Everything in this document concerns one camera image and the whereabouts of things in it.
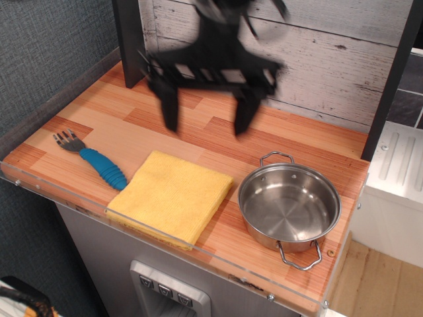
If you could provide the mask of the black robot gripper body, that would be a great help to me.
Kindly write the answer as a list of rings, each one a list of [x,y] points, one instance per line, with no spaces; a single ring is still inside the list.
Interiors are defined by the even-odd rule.
[[[149,88],[160,98],[174,98],[178,88],[230,90],[259,99],[272,95],[282,62],[246,50],[239,39],[241,21],[255,33],[248,18],[250,1],[195,1],[199,16],[196,39],[174,50],[153,52]]]

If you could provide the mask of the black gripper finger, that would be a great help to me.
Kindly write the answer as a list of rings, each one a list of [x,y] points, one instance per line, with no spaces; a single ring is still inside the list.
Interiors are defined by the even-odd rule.
[[[234,130],[235,135],[241,135],[249,128],[250,123],[254,119],[261,100],[264,95],[260,90],[253,88],[242,88],[233,93],[237,101],[235,112]]]
[[[150,89],[160,100],[161,111],[167,129],[178,129],[178,88],[162,78],[150,80]]]

